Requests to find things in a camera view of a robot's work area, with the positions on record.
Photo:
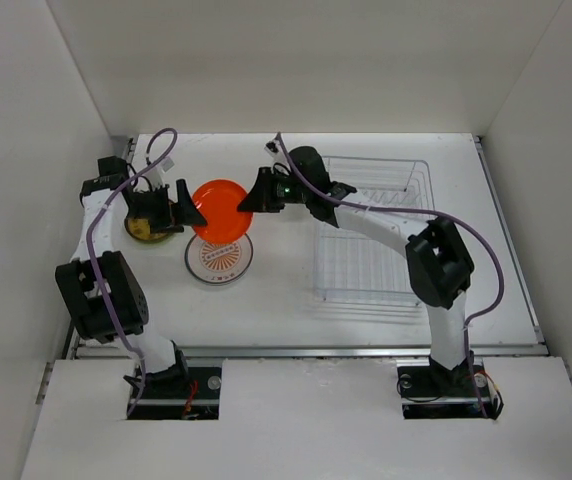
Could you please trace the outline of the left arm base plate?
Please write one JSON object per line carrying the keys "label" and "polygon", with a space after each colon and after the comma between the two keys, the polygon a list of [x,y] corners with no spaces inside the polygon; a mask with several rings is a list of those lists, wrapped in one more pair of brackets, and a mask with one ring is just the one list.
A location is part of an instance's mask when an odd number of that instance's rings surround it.
{"label": "left arm base plate", "polygon": [[148,374],[144,390],[141,370],[136,367],[124,380],[131,388],[126,407],[128,420],[210,421],[218,420],[222,388],[220,365],[193,365],[187,371]]}

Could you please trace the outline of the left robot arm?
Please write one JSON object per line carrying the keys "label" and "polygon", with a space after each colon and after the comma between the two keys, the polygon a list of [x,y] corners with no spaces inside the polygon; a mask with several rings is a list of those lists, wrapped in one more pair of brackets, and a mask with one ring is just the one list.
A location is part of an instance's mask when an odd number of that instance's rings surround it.
{"label": "left robot arm", "polygon": [[124,159],[104,157],[97,164],[97,177],[82,184],[82,232],[70,261],[55,270],[57,286],[82,339],[118,341],[137,361],[137,373],[126,379],[130,385],[179,396],[192,382],[185,356],[157,333],[144,291],[115,240],[131,220],[144,221],[150,233],[162,236],[207,221],[185,181],[177,181],[178,198],[171,200],[162,184],[135,190]]}

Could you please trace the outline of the white plate red pattern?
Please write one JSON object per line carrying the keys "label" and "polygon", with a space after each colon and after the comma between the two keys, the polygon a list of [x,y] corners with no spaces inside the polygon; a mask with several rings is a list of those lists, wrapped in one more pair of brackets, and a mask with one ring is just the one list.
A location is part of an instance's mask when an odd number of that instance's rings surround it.
{"label": "white plate red pattern", "polygon": [[194,235],[184,252],[188,272],[209,286],[223,286],[240,279],[253,257],[254,246],[248,235],[228,244],[209,243]]}

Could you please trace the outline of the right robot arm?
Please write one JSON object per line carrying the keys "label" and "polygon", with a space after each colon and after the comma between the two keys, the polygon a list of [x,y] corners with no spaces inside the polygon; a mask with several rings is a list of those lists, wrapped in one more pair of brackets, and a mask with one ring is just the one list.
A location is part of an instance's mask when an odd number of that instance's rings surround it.
{"label": "right robot arm", "polygon": [[416,220],[385,211],[356,187],[331,180],[311,146],[285,153],[270,141],[266,149],[273,164],[259,169],[238,211],[279,213],[288,204],[303,204],[316,220],[398,253],[413,293],[427,309],[431,386],[443,394],[461,387],[469,373],[464,323],[474,264],[454,222],[436,214]]}

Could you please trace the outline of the lime green plate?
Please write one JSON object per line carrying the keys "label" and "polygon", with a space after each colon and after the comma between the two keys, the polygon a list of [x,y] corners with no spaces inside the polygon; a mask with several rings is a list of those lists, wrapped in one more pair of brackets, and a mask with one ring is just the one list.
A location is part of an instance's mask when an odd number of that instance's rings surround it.
{"label": "lime green plate", "polygon": [[142,247],[157,248],[162,245],[169,244],[174,239],[175,235],[162,235],[155,238],[136,238],[135,242]]}

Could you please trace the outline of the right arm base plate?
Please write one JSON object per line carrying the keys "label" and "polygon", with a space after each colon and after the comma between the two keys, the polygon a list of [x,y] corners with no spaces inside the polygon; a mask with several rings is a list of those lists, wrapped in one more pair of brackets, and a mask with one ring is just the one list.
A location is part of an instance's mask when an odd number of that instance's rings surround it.
{"label": "right arm base plate", "polygon": [[473,364],[471,374],[464,361],[446,370],[428,364],[399,364],[397,393],[405,420],[490,419],[504,409],[503,396],[482,363]]}

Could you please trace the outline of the olive brown plate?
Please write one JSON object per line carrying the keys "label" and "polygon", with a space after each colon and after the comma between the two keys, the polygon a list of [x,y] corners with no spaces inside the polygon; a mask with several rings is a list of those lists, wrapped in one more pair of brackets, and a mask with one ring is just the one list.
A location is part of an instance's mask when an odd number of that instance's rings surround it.
{"label": "olive brown plate", "polygon": [[143,217],[127,216],[124,228],[134,240],[144,244],[156,244],[172,238],[175,233],[165,226],[158,226]]}

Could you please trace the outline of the orange plate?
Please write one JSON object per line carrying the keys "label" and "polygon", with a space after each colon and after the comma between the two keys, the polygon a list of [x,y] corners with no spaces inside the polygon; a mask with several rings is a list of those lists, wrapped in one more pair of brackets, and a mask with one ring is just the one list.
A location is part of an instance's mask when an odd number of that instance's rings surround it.
{"label": "orange plate", "polygon": [[244,236],[251,227],[252,212],[238,210],[246,198],[246,190],[227,179],[210,180],[192,195],[198,212],[204,217],[205,226],[194,226],[195,234],[212,244],[230,244]]}

